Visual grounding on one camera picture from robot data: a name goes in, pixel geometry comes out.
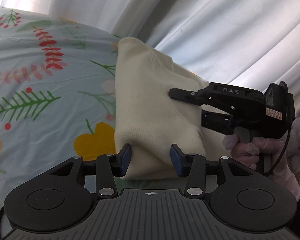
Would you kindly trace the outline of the cream knit sweater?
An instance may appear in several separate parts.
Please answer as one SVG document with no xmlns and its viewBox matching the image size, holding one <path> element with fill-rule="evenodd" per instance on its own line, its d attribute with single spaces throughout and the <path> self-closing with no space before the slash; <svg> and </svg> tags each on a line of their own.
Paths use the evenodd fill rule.
<svg viewBox="0 0 300 240">
<path fill-rule="evenodd" d="M 132 148 L 126 180 L 173 178 L 170 147 L 209 160 L 226 155 L 224 135 L 201 126 L 200 106 L 173 100 L 169 90 L 198 91 L 208 82 L 133 37 L 118 43 L 115 146 Z"/>
</svg>

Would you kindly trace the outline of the purple plush teddy bear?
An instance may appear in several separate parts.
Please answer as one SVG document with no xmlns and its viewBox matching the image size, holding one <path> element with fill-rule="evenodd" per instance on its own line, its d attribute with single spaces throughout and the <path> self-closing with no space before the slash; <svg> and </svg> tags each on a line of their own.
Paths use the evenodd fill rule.
<svg viewBox="0 0 300 240">
<path fill-rule="evenodd" d="M 287 163 L 290 170 L 295 173 L 300 165 L 300 109 L 292 124 L 289 143 L 286 149 Z"/>
</svg>

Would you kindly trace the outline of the white sheer curtain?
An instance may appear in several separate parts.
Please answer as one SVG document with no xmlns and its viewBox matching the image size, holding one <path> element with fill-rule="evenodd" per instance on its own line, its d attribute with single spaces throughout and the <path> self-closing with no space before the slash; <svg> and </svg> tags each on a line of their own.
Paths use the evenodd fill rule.
<svg viewBox="0 0 300 240">
<path fill-rule="evenodd" d="M 204 80 L 300 102 L 300 0 L 0 0 L 6 8 L 136 37 Z"/>
</svg>

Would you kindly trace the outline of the floral light blue bedsheet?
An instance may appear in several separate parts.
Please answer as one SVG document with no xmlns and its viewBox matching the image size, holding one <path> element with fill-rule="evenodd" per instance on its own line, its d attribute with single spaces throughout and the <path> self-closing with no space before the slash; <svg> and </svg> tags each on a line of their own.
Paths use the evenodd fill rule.
<svg viewBox="0 0 300 240">
<path fill-rule="evenodd" d="M 70 157 L 114 153 L 119 37 L 0 5 L 0 209 Z"/>
</svg>

